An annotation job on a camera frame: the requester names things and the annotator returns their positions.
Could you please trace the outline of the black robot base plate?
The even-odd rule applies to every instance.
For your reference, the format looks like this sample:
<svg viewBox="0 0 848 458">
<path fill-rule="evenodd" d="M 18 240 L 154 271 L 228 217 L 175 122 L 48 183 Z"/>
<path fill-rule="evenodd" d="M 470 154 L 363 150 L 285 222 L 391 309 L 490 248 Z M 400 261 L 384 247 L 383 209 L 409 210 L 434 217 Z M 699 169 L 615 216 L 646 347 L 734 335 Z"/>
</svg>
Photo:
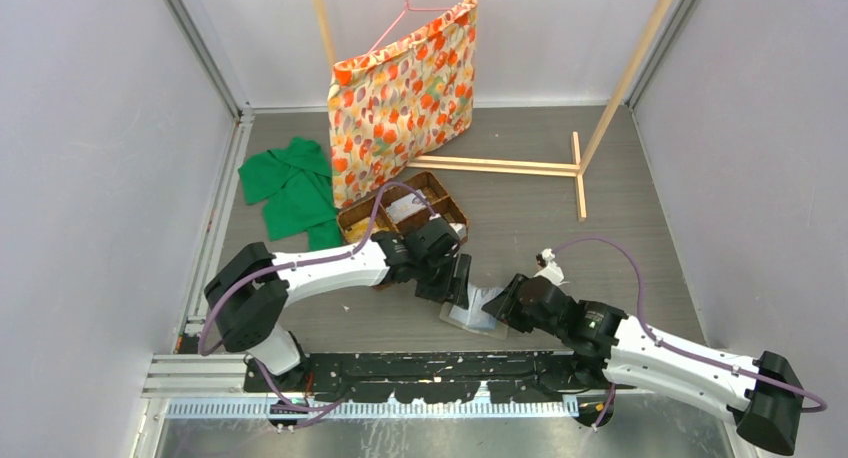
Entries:
<svg viewBox="0 0 848 458">
<path fill-rule="evenodd" d="M 610 388 L 569 351 L 313 353 L 272 380 L 321 403 L 467 403 L 480 392 L 495 404 L 545 403 Z"/>
</svg>

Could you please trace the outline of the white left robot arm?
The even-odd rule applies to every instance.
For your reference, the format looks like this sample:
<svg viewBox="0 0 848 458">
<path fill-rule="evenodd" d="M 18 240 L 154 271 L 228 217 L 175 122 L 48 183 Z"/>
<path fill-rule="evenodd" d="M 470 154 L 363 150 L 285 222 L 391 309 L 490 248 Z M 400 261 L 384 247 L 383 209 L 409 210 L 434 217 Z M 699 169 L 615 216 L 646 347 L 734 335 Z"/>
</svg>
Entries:
<svg viewBox="0 0 848 458">
<path fill-rule="evenodd" d="M 280 390 L 296 391 L 307 367 L 294 335 L 278 322 L 286 307 L 328 292 L 409 281 L 420 298 L 465 304 L 467 281 L 459 273 L 470 258 L 459 248 L 466 239 L 466 225 L 436 215 L 406 234 L 377 231 L 355 244 L 313 252 L 272 253 L 262 242 L 250 243 L 204 288 L 206 321 L 220 340 L 201 340 L 198 350 L 248 353 Z"/>
</svg>

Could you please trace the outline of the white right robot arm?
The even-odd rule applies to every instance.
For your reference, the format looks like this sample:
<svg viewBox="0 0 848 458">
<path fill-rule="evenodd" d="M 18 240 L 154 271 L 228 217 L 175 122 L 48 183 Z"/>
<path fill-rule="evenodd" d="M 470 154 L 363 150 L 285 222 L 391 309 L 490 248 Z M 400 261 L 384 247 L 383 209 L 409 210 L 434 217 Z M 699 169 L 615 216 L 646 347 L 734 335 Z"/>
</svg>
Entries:
<svg viewBox="0 0 848 458">
<path fill-rule="evenodd" d="M 544 276 L 518 274 L 483 311 L 510 328 L 542 330 L 576 355 L 574 381 L 649 390 L 734 425 L 765 451 L 791 456 L 801 418 L 801 382 L 774 352 L 759 357 L 714 350 L 652 327 L 596 301 L 577 301 Z"/>
</svg>

